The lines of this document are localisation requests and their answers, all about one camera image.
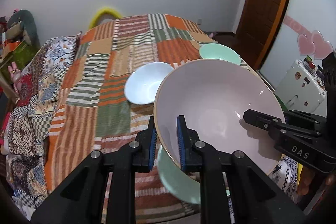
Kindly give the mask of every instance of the patterned blanket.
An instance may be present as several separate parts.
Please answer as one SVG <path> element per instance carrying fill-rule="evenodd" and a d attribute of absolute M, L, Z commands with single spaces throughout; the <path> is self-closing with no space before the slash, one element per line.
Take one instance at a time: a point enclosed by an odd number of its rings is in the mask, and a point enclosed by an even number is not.
<path fill-rule="evenodd" d="M 47 193 L 92 150 L 116 151 L 147 128 L 153 104 L 134 105 L 124 96 L 125 82 L 134 70 L 157 61 L 177 67 L 199 59 L 198 50 L 204 43 L 214 43 L 195 23 L 164 14 L 123 18 L 89 30 L 74 60 L 77 41 L 77 37 L 53 38 L 37 53 L 23 71 L 21 100 L 6 129 L 5 142 L 11 153 L 7 179 L 14 188 L 14 201 L 28 219 Z M 243 60 L 241 66 L 255 73 Z M 46 150 L 47 161 L 43 157 Z M 290 195 L 295 192 L 289 182 L 296 165 L 285 163 L 279 164 L 271 178 Z M 149 174 L 136 174 L 137 223 L 198 213 L 198 205 L 168 193 L 156 165 L 155 160 Z"/>
<path fill-rule="evenodd" d="M 46 137 L 57 108 L 60 84 L 74 60 L 78 40 L 55 37 L 38 51 L 22 71 L 20 100 L 5 131 L 7 180 L 14 190 L 13 200 L 28 219 L 47 197 Z"/>
<path fill-rule="evenodd" d="M 93 149 L 118 150 L 146 129 L 153 104 L 134 105 L 124 95 L 127 78 L 150 62 L 177 67 L 199 59 L 199 47 L 214 42 L 198 26 L 164 14 L 132 16 L 89 30 L 59 92 L 49 129 L 47 187 L 53 190 Z M 137 223 L 154 223 L 199 212 L 160 182 L 156 161 L 149 174 L 136 174 Z M 106 206 L 103 211 L 105 219 Z"/>

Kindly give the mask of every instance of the wooden door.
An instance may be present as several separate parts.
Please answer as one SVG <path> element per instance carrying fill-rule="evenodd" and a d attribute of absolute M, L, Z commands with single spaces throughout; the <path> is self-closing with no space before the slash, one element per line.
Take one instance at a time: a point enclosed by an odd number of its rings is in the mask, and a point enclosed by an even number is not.
<path fill-rule="evenodd" d="M 234 48 L 254 69 L 261 65 L 273 43 L 286 0 L 246 0 L 236 37 L 240 41 Z"/>

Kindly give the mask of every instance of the white bowl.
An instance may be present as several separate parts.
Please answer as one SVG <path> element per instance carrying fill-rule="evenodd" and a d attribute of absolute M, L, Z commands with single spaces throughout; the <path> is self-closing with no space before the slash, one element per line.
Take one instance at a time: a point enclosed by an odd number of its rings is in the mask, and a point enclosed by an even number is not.
<path fill-rule="evenodd" d="M 217 150 L 242 150 L 266 174 L 281 158 L 265 130 L 246 124 L 253 109 L 285 122 L 281 107 L 264 82 L 247 69 L 218 59 L 200 59 L 177 67 L 161 83 L 154 103 L 157 135 L 173 162 L 180 166 L 176 119 Z"/>
<path fill-rule="evenodd" d="M 138 68 L 126 81 L 126 99 L 136 105 L 153 103 L 162 80 L 172 70 L 169 64 L 163 62 L 149 63 Z"/>

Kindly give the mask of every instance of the metal screw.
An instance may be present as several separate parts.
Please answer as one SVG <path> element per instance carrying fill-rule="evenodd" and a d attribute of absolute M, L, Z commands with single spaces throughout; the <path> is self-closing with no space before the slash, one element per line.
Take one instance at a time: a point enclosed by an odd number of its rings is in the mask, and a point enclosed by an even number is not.
<path fill-rule="evenodd" d="M 195 142 L 195 146 L 198 148 L 203 148 L 205 146 L 205 143 L 202 141 L 197 141 Z"/>
<path fill-rule="evenodd" d="M 239 159 L 241 159 L 245 156 L 244 152 L 240 151 L 240 150 L 235 151 L 234 155 L 235 155 L 236 158 L 239 158 Z"/>
<path fill-rule="evenodd" d="M 100 152 L 98 150 L 94 150 L 94 151 L 91 152 L 90 156 L 91 156 L 91 158 L 96 159 L 100 156 Z"/>
<path fill-rule="evenodd" d="M 132 141 L 132 142 L 129 143 L 129 146 L 132 147 L 132 148 L 136 148 L 136 147 L 139 146 L 139 142 L 137 142 L 137 141 Z"/>

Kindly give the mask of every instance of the striped blanket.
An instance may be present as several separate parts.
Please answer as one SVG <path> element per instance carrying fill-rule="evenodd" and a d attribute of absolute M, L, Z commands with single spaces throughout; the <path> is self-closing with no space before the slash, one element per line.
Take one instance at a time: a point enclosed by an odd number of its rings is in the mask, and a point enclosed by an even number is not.
<path fill-rule="evenodd" d="M 90 151 L 116 151 L 147 128 L 153 104 L 134 105 L 124 95 L 132 72 L 150 62 L 177 67 L 199 59 L 200 45 L 209 42 L 214 41 L 194 22 L 164 14 L 127 17 L 86 32 L 61 85 L 49 129 L 49 160 L 45 165 L 48 190 L 55 189 Z M 167 192 L 156 161 L 149 174 L 136 175 L 135 188 L 137 223 L 199 212 L 198 205 L 182 202 Z"/>

